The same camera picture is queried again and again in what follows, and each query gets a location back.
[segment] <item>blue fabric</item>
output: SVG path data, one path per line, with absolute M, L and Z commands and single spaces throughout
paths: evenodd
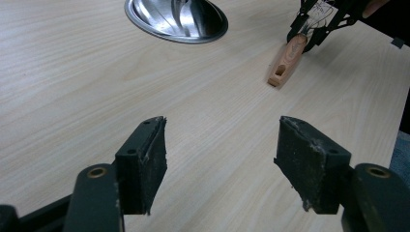
M 410 188 L 410 135 L 405 132 L 398 132 L 390 169 Z

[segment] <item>finger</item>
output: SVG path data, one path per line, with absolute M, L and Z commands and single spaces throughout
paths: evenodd
M 363 11 L 363 18 L 373 15 L 379 8 L 383 7 L 389 0 L 371 0 Z

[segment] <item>wooden table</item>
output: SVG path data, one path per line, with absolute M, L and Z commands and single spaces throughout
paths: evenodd
M 0 4 L 0 202 L 26 215 L 112 162 L 136 126 L 167 117 L 168 170 L 152 215 L 127 231 L 341 231 L 306 213 L 273 164 L 278 119 L 308 121 L 388 166 L 410 85 L 410 50 L 358 22 L 267 84 L 299 1 L 217 0 L 220 40 L 171 43 L 137 29 L 124 1 Z

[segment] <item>brown handle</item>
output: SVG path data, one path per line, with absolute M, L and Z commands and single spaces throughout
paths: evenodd
M 290 40 L 280 59 L 272 69 L 268 83 L 273 86 L 279 86 L 284 83 L 301 58 L 307 42 L 308 38 L 303 34 L 298 34 Z

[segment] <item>stainless steel bowl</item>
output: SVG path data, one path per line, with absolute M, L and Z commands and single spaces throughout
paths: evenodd
M 225 14 L 207 0 L 127 0 L 125 9 L 143 31 L 178 43 L 212 42 L 228 29 Z

